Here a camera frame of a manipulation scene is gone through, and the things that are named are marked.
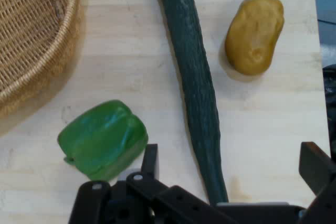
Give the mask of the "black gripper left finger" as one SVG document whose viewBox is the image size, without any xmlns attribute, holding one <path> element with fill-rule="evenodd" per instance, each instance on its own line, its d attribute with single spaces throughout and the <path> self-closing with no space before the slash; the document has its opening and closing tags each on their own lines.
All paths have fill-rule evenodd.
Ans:
<svg viewBox="0 0 336 224">
<path fill-rule="evenodd" d="M 141 169 L 125 180 L 82 184 L 69 223 L 235 223 L 182 187 L 161 183 L 158 166 L 158 145 L 148 144 Z"/>
</svg>

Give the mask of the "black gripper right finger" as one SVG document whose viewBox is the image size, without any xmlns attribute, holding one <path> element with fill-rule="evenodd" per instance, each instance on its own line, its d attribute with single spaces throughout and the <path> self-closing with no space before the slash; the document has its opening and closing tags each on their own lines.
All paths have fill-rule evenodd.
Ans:
<svg viewBox="0 0 336 224">
<path fill-rule="evenodd" d="M 299 223 L 335 223 L 335 162 L 314 142 L 302 142 L 299 173 L 316 196 Z"/>
</svg>

